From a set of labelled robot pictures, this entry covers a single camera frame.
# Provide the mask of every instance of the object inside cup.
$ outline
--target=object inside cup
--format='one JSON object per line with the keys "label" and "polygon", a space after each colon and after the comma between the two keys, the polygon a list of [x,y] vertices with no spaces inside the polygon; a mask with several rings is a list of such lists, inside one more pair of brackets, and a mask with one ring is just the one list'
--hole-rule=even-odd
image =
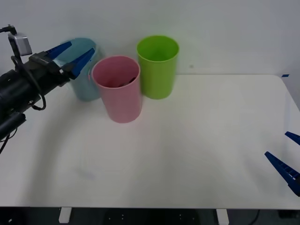
{"label": "object inside cup", "polygon": [[120,88],[120,87],[123,87],[123,86],[125,86],[125,85],[127,85],[127,84],[130,84],[132,81],[135,80],[135,78],[136,78],[136,77],[132,78],[132,79],[131,79],[129,82],[127,82],[127,83],[121,84],[121,85],[119,86],[119,88]]}

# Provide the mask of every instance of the blue cup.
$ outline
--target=blue cup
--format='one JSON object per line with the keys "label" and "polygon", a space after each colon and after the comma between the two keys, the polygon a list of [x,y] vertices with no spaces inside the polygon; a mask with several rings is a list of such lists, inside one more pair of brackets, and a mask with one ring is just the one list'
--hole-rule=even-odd
{"label": "blue cup", "polygon": [[100,98],[99,90],[93,80],[90,78],[89,72],[93,66],[103,58],[102,53],[97,48],[95,42],[88,38],[75,38],[69,40],[72,43],[67,50],[60,54],[54,61],[59,66],[63,66],[66,63],[72,62],[82,54],[86,53],[89,49],[94,48],[95,53],[81,70],[81,73],[75,80],[71,80],[71,86],[75,95],[81,101],[89,102]]}

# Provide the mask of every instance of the black cable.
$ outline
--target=black cable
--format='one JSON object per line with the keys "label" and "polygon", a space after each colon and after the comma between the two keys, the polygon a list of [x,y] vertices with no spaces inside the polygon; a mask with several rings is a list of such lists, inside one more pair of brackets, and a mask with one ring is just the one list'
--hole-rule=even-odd
{"label": "black cable", "polygon": [[43,101],[43,107],[38,107],[34,104],[31,104],[31,107],[35,110],[41,111],[44,110],[46,108],[46,99],[44,97],[44,95],[42,94],[42,90],[39,86],[39,84],[37,83],[36,79],[33,77],[32,73],[24,66],[24,64],[22,63],[22,61],[20,61],[17,57],[12,56],[11,57],[12,61],[14,62],[14,64],[17,67],[22,68],[23,70],[25,70],[25,72],[27,73],[27,75],[29,76],[30,80],[32,81],[33,85],[37,88],[38,94],[40,95],[42,101]]}
{"label": "black cable", "polygon": [[251,222],[250,224],[248,224],[248,225],[253,225],[253,224],[257,221],[260,211],[261,211],[261,210],[258,210],[258,211],[257,211],[255,218],[254,218],[254,219],[252,220],[252,222]]}
{"label": "black cable", "polygon": [[3,151],[3,149],[4,149],[5,145],[7,144],[8,140],[9,140],[9,135],[6,136],[6,138],[5,138],[5,140],[4,140],[4,143],[3,143],[2,146],[1,146],[0,154],[1,154],[1,152]]}
{"label": "black cable", "polygon": [[9,139],[11,139],[11,138],[17,133],[17,130],[18,130],[18,128],[15,129],[14,134],[13,134],[12,136],[10,136]]}

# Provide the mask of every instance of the table surface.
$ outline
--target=table surface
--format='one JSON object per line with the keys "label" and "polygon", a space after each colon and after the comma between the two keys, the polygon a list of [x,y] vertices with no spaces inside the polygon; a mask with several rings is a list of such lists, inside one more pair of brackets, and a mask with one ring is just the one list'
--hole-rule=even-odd
{"label": "table surface", "polygon": [[68,86],[46,100],[0,155],[1,206],[300,209],[264,156],[300,171],[284,136],[300,112],[278,77],[179,75],[128,124]]}

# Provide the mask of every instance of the floor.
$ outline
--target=floor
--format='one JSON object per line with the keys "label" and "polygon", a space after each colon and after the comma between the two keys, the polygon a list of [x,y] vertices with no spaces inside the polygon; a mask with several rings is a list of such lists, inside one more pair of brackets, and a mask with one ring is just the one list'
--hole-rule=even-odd
{"label": "floor", "polygon": [[[7,216],[6,209],[0,209]],[[20,209],[28,225],[58,225],[59,208]],[[248,225],[256,216],[257,210],[228,210],[230,225]],[[217,225],[215,210],[142,210],[142,209],[90,209],[74,208],[69,225]],[[300,218],[282,219],[277,210],[261,210],[255,225],[299,225]]]}

